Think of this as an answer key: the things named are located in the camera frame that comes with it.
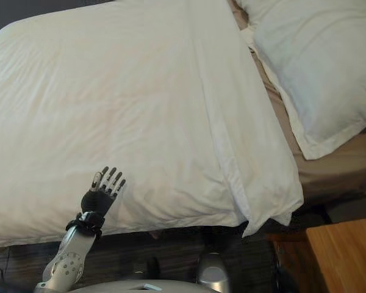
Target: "wooden table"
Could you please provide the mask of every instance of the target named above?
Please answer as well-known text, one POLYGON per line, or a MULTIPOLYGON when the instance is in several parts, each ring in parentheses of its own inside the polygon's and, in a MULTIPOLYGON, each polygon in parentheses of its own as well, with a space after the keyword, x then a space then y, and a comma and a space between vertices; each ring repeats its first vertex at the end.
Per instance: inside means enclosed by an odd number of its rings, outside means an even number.
POLYGON ((309 228, 306 236, 329 292, 366 292, 366 219, 309 228))
POLYGON ((269 238, 301 293, 366 293, 366 219, 269 238))

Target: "robotic arm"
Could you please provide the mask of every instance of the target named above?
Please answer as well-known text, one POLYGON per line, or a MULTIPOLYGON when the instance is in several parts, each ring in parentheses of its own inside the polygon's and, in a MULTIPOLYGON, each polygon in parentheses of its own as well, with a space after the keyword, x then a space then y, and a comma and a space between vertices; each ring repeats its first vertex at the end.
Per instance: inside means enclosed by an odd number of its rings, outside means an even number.
POLYGON ((114 177, 117 168, 111 169, 104 178, 108 169, 105 167, 95 174, 90 190, 81 201, 83 214, 79 213, 66 226, 67 232, 57 255, 43 271, 43 281, 37 284, 35 293, 68 292, 80 279, 85 257, 102 234, 104 216, 122 193, 126 182, 121 172, 114 177))

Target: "brown bed sheet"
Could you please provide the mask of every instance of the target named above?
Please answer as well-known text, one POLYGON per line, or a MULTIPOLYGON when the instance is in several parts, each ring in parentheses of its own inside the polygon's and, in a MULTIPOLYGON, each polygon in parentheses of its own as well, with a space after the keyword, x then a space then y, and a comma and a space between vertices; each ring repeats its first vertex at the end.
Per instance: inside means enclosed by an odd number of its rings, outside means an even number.
MULTIPOLYGON (((228 2, 239 28, 247 27, 246 13, 233 0, 228 2)), ((366 129, 335 152, 314 161, 305 160, 293 135, 280 94, 268 80, 255 53, 253 57, 296 160, 306 204, 324 203, 340 197, 343 199, 366 194, 366 129)))

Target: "pillowcase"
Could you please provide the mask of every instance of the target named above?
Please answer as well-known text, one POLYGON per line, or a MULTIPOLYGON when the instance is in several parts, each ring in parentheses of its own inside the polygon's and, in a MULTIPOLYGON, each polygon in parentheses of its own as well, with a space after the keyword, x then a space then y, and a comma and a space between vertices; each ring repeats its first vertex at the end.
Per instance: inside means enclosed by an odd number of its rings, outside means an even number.
POLYGON ((282 0, 254 42, 273 71, 306 159, 366 127, 366 0, 282 0))
POLYGON ((236 3, 245 10, 249 17, 249 24, 252 27, 262 21, 264 16, 279 0, 235 0, 236 3))

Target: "white duvet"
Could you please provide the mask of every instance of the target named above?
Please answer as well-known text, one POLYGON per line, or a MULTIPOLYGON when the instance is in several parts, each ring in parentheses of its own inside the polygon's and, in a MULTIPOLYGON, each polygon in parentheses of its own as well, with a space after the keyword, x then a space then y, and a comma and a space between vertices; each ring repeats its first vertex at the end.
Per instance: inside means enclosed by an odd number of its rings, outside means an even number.
POLYGON ((296 165, 225 0, 110 2, 0 31, 0 246, 59 240, 105 165, 127 178, 105 233, 288 224, 296 165))

